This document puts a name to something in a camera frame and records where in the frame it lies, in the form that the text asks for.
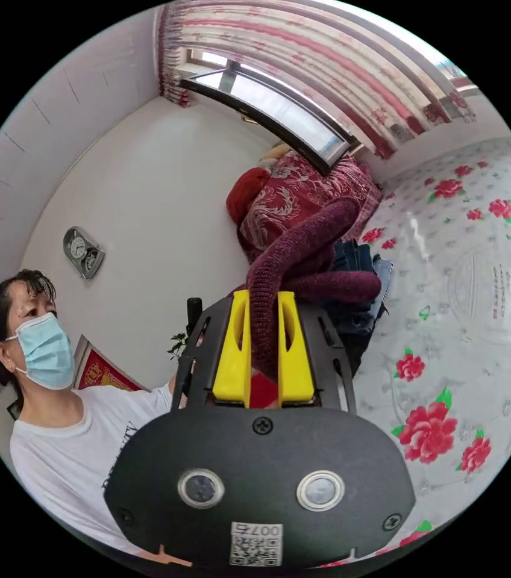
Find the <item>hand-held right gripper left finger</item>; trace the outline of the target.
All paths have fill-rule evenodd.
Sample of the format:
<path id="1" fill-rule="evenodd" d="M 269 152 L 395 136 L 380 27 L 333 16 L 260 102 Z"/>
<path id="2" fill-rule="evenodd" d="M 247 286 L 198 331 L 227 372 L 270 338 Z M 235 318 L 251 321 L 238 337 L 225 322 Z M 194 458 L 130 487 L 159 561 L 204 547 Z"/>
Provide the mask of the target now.
<path id="1" fill-rule="evenodd" d="M 212 387 L 216 401 L 250 400 L 251 353 L 249 292 L 235 291 Z"/>

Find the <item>person's right hand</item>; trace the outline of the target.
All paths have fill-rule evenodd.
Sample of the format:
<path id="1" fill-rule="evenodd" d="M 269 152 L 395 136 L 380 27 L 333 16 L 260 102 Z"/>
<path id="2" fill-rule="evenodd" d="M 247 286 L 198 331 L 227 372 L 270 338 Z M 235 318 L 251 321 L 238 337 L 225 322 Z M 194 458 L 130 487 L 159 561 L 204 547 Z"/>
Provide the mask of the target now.
<path id="1" fill-rule="evenodd" d="M 184 567 L 192 567 L 191 562 L 167 554 L 163 546 L 160 546 L 160 550 L 158 553 L 151 553 L 145 550 L 141 550 L 140 552 L 138 552 L 138 556 L 161 564 L 177 564 Z"/>

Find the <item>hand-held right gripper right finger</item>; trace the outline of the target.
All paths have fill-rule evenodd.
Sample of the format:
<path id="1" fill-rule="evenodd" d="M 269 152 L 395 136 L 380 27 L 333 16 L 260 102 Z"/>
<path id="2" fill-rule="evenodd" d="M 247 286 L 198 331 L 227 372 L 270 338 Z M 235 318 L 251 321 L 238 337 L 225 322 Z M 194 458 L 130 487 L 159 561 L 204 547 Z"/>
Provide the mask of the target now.
<path id="1" fill-rule="evenodd" d="M 279 292 L 277 303 L 278 401 L 312 403 L 315 385 L 294 293 Z"/>

